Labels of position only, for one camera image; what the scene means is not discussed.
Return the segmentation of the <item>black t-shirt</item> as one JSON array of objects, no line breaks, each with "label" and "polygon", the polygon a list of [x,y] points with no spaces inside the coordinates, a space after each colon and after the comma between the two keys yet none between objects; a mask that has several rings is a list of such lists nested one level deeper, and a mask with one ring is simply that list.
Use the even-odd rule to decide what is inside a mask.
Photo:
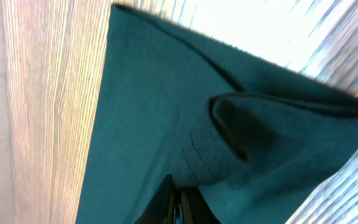
[{"label": "black t-shirt", "polygon": [[134,223],[164,177],[221,223],[285,223],[358,149],[358,99],[113,5],[77,223]]}]

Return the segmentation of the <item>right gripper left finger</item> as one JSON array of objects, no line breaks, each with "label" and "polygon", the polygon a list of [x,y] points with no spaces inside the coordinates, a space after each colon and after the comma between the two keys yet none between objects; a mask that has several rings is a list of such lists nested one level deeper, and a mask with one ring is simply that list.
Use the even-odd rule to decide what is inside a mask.
[{"label": "right gripper left finger", "polygon": [[175,186],[166,175],[135,224],[174,224]]}]

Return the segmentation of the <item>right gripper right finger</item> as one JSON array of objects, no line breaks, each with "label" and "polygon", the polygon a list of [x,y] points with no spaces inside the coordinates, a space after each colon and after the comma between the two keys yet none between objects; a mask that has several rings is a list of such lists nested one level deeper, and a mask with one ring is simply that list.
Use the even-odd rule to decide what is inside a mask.
[{"label": "right gripper right finger", "polygon": [[187,188],[181,191],[180,216],[183,224],[221,224],[198,188]]}]

